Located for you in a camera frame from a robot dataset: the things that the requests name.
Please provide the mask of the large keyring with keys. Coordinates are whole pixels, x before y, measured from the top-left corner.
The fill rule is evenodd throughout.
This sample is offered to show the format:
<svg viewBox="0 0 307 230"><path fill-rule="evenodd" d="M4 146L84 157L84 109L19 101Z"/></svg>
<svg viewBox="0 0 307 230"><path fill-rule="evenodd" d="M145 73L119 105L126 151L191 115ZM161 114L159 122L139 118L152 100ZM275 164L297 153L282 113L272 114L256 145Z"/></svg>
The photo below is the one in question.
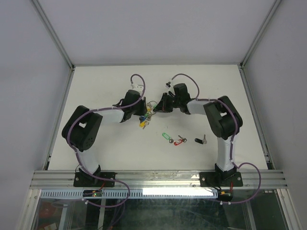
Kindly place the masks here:
<svg viewBox="0 0 307 230"><path fill-rule="evenodd" d="M146 104L146 113L142 116L140 116L139 120L140 120L140 124L139 124L139 127L142 128L142 129L145 129L152 117L156 114L156 112L154 111L155 107L158 105L158 103L156 101L149 101L147 104Z"/></svg>

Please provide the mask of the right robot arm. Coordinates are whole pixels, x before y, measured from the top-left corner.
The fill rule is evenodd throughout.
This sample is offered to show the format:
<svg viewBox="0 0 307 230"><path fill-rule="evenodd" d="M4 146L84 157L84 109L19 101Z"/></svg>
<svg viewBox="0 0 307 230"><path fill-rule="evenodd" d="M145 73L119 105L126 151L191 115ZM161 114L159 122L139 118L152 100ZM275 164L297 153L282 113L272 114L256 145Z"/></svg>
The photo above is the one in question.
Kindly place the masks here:
<svg viewBox="0 0 307 230"><path fill-rule="evenodd" d="M191 98L186 84L179 83L174 92L165 92L155 112L171 113L174 108L180 109L187 115L205 115L211 131L217 137L218 153L214 165L213 176L205 177L207 186L217 190L231 181L237 172L235 166L236 135L243 126L243 120L228 96L218 99Z"/></svg>

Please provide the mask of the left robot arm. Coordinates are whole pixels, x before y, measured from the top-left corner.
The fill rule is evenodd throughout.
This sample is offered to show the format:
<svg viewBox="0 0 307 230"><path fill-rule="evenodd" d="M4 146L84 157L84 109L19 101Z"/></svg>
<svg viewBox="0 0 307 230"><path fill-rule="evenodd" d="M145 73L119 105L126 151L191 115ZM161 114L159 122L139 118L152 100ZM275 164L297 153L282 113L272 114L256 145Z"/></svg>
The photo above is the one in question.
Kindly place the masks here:
<svg viewBox="0 0 307 230"><path fill-rule="evenodd" d="M114 172L101 171L95 153L90 148L101 126L123 123L132 115L143 116L147 112L146 98L136 90L128 90L125 97L110 108L90 110L79 105L62 130L62 137L77 152L79 169L75 171L75 187L115 186Z"/></svg>

